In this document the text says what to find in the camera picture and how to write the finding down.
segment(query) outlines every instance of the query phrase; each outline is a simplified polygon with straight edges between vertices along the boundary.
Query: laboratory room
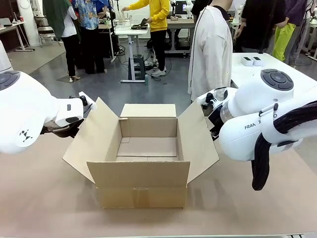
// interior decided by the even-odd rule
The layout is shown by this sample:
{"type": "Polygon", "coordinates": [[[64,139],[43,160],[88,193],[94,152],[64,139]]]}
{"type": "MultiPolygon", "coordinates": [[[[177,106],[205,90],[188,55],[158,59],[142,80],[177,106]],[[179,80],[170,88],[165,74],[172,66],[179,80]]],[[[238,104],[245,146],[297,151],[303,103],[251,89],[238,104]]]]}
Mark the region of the laboratory room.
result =
{"type": "Polygon", "coordinates": [[[0,238],[317,238],[317,0],[0,6],[0,238]]]}

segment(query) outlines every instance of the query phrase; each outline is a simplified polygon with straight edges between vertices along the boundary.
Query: black pants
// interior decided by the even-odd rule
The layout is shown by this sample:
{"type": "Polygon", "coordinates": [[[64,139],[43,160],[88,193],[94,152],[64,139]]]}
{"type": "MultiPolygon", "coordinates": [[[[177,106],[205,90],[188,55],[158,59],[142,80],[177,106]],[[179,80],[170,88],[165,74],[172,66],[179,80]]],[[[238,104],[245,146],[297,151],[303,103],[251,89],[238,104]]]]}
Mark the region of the black pants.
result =
{"type": "Polygon", "coordinates": [[[80,56],[80,46],[77,35],[62,37],[64,42],[64,47],[66,50],[66,61],[68,68],[68,75],[75,76],[75,65],[81,68],[81,56],[80,56]]]}
{"type": "Polygon", "coordinates": [[[104,72],[105,64],[102,51],[99,49],[101,39],[98,27],[95,30],[87,30],[83,27],[80,29],[86,73],[95,73],[95,63],[97,72],[104,72]]]}
{"type": "MultiPolygon", "coordinates": [[[[175,37],[175,40],[176,40],[176,41],[179,39],[179,38],[178,38],[178,35],[179,35],[180,30],[181,30],[181,29],[176,29],[176,30],[175,30],[175,35],[174,35],[174,37],[175,37]]],[[[172,40],[172,31],[171,31],[170,29],[167,30],[167,34],[168,34],[168,38],[169,38],[170,40],[172,40]]]]}
{"type": "Polygon", "coordinates": [[[166,30],[151,32],[151,40],[153,42],[153,49],[158,59],[158,68],[163,71],[165,68],[165,37],[166,30]]]}

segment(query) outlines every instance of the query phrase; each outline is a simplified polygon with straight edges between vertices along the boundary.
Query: table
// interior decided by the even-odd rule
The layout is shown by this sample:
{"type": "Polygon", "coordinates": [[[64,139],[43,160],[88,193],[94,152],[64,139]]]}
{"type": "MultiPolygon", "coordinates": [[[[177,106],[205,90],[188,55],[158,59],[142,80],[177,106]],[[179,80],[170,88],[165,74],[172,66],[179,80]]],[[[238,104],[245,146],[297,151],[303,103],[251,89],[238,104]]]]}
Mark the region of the table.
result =
{"type": "Polygon", "coordinates": [[[82,238],[298,234],[316,231],[317,178],[294,150],[270,158],[262,191],[249,162],[220,160],[188,186],[185,209],[108,209],[62,156],[71,138],[42,135],[29,150],[0,155],[0,236],[82,238]]]}
{"type": "Polygon", "coordinates": [[[317,50],[315,50],[315,54],[314,56],[311,56],[311,50],[313,47],[313,44],[315,42],[316,36],[317,36],[317,24],[309,24],[309,29],[308,29],[308,34],[310,33],[310,29],[313,28],[313,33],[312,33],[312,37],[310,37],[308,46],[305,47],[305,45],[303,46],[303,51],[306,52],[306,55],[313,59],[313,60],[317,60],[317,50]]]}
{"type": "Polygon", "coordinates": [[[234,53],[232,56],[231,80],[236,87],[240,87],[248,80],[251,80],[251,77],[253,75],[258,74],[260,76],[261,70],[266,68],[278,69],[288,74],[294,82],[295,97],[302,95],[303,93],[317,85],[317,82],[312,78],[306,76],[300,71],[288,66],[287,64],[266,53],[234,53]],[[259,57],[261,60],[264,61],[264,66],[246,67],[240,62],[242,57],[259,57]]]}
{"type": "Polygon", "coordinates": [[[137,40],[137,52],[139,51],[139,36],[145,35],[148,33],[150,26],[146,30],[131,30],[131,29],[117,29],[115,28],[114,32],[117,36],[128,36],[129,40],[129,55],[130,55],[130,65],[131,65],[131,77],[132,80],[123,79],[120,82],[121,83],[144,83],[145,80],[136,80],[135,79],[135,71],[134,71],[134,60],[133,60],[133,49],[132,46],[134,44],[134,41],[132,40],[133,36],[136,36],[137,40]]]}
{"type": "Polygon", "coordinates": [[[234,35],[236,34],[236,31],[239,29],[240,23],[238,22],[229,22],[229,28],[231,32],[232,39],[234,38],[234,35]]]}
{"type": "Polygon", "coordinates": [[[20,33],[19,33],[19,30],[18,30],[18,26],[20,26],[20,25],[22,25],[24,23],[25,23],[25,21],[17,22],[17,23],[13,23],[12,26],[7,26],[7,27],[4,27],[4,28],[1,28],[0,29],[0,34],[2,34],[4,32],[8,32],[8,31],[16,30],[16,34],[18,35],[18,39],[19,39],[19,42],[20,42],[21,49],[17,49],[15,51],[32,52],[32,51],[34,51],[34,49],[26,49],[24,47],[22,39],[21,39],[21,36],[20,36],[20,33]]]}
{"type": "Polygon", "coordinates": [[[167,20],[167,28],[171,30],[172,32],[172,47],[169,51],[166,51],[166,53],[174,54],[174,53],[183,53],[183,54],[190,54],[191,48],[192,48],[192,42],[194,37],[194,29],[195,29],[195,23],[194,19],[185,19],[185,18],[179,18],[178,20],[167,20]],[[176,29],[189,29],[190,34],[190,49],[189,50],[176,50],[175,49],[175,30],[176,29]]]}
{"type": "Polygon", "coordinates": [[[99,27],[99,29],[103,30],[101,33],[104,33],[104,30],[108,30],[107,33],[109,33],[110,46],[111,46],[111,56],[112,56],[110,63],[112,63],[116,59],[116,56],[114,55],[114,52],[113,52],[113,46],[112,46],[112,37],[111,37],[112,36],[112,32],[111,32],[112,25],[111,24],[99,24],[98,27],[99,27]]]}

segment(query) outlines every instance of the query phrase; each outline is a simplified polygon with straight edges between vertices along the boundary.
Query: floral shirt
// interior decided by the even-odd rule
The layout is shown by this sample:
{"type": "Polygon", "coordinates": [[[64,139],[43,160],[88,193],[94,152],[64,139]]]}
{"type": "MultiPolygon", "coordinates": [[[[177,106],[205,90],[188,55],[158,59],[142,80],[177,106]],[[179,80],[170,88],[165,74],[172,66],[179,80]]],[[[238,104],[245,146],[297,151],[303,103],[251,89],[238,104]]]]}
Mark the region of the floral shirt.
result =
{"type": "Polygon", "coordinates": [[[98,27],[99,20],[96,4],[92,0],[75,0],[74,8],[78,8],[80,25],[87,30],[98,27]]]}

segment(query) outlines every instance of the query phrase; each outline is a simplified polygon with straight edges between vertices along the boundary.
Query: green pants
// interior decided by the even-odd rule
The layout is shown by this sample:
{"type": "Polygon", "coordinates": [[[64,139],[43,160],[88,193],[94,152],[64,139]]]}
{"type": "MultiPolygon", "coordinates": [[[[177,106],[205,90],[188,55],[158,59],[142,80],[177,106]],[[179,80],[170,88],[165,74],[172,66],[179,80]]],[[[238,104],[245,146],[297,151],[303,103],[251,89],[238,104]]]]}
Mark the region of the green pants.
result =
{"type": "Polygon", "coordinates": [[[295,27],[295,24],[287,23],[283,28],[276,28],[272,55],[280,61],[285,60],[284,52],[289,40],[292,37],[295,27]]]}

